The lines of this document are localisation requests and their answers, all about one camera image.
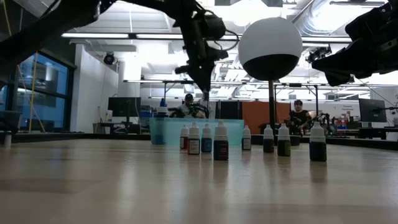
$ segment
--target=white sphere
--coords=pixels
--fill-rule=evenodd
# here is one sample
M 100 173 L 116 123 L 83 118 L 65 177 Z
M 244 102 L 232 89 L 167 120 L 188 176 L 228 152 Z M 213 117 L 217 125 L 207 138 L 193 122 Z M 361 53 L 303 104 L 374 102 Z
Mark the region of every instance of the white sphere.
M 280 17 L 251 24 L 239 42 L 243 69 L 258 80 L 277 80 L 288 75 L 299 62 L 303 50 L 300 32 Z

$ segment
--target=translucent blue tub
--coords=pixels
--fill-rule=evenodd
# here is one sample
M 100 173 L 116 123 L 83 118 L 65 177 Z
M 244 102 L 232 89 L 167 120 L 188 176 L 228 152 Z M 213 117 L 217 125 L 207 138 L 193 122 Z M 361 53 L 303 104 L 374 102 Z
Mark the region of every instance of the translucent blue tub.
M 243 120 L 223 119 L 228 129 L 228 141 L 230 146 L 240 146 L 243 137 Z M 150 140 L 152 144 L 163 144 L 166 146 L 179 146 L 180 133 L 183 125 L 189 128 L 192 122 L 196 122 L 201 130 L 205 124 L 209 124 L 211 135 L 214 136 L 218 119 L 195 119 L 195 118 L 150 118 Z

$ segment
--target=window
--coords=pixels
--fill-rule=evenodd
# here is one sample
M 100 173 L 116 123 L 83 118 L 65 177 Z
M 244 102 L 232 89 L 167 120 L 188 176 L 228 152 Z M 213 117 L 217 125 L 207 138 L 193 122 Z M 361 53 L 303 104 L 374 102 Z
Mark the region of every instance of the window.
M 16 111 L 22 113 L 21 129 L 29 128 L 32 116 L 33 131 L 42 130 L 39 119 L 46 132 L 68 130 L 70 118 L 67 118 L 68 112 L 65 108 L 71 102 L 67 88 L 69 68 L 45 55 L 33 54 L 21 63 L 21 72 L 23 81 L 19 77 L 15 105 Z M 34 111 L 30 113 L 29 102 L 32 94 L 37 115 Z
M 32 88 L 36 54 L 21 63 L 21 72 L 26 87 Z M 36 64 L 35 89 L 52 93 L 67 94 L 68 68 L 38 54 Z
M 22 113 L 22 128 L 29 127 L 31 97 L 32 91 L 18 88 L 17 110 Z M 51 132 L 54 128 L 63 128 L 65 99 L 35 92 L 33 104 L 46 132 Z M 41 130 L 34 112 L 32 112 L 32 130 Z
M 7 103 L 7 86 L 3 87 L 0 91 L 0 111 L 6 110 Z

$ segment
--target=person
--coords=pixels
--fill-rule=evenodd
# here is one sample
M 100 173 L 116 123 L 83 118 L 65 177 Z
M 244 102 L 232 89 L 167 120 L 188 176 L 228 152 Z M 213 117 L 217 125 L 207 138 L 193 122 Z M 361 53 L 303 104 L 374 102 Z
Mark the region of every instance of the person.
M 311 120 L 311 116 L 307 110 L 303 110 L 303 102 L 301 100 L 294 101 L 294 110 L 290 112 L 289 120 L 293 122 L 294 118 L 300 120 L 300 124 L 298 126 L 299 130 L 308 127 L 308 122 Z
M 193 104 L 193 96 L 191 93 L 185 95 L 184 104 L 177 107 L 177 109 L 181 110 L 181 112 L 185 115 L 189 115 L 189 108 L 188 106 Z
M 201 104 L 194 104 L 193 96 L 190 93 L 185 95 L 185 103 L 177 107 L 177 111 L 177 113 L 180 113 L 179 116 L 184 118 L 206 118 L 206 107 Z

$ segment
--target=white bottle cap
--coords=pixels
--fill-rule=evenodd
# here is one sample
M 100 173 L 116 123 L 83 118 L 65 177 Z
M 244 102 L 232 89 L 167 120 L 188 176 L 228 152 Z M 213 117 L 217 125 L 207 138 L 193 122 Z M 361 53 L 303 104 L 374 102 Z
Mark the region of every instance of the white bottle cap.
M 188 137 L 189 135 L 189 129 L 187 128 L 187 125 L 184 124 L 184 126 L 181 129 L 181 137 Z
M 325 142 L 325 130 L 320 126 L 319 122 L 314 122 L 313 127 L 311 128 L 311 142 Z
M 289 129 L 286 127 L 285 123 L 282 123 L 278 130 L 278 140 L 290 141 Z
M 205 127 L 202 130 L 202 138 L 211 138 L 211 128 L 209 127 L 209 124 L 205 124 Z
M 224 126 L 223 120 L 218 121 L 218 126 L 215 129 L 216 137 L 226 137 L 228 136 L 228 132 L 226 130 L 226 126 Z
M 244 129 L 243 129 L 243 138 L 244 139 L 251 139 L 251 134 L 250 134 L 250 129 L 249 126 L 245 125 Z
M 189 128 L 189 138 L 195 139 L 200 137 L 199 127 L 196 122 L 192 123 L 192 127 Z
M 264 139 L 274 139 L 274 132 L 269 124 L 267 124 L 267 128 L 264 130 Z

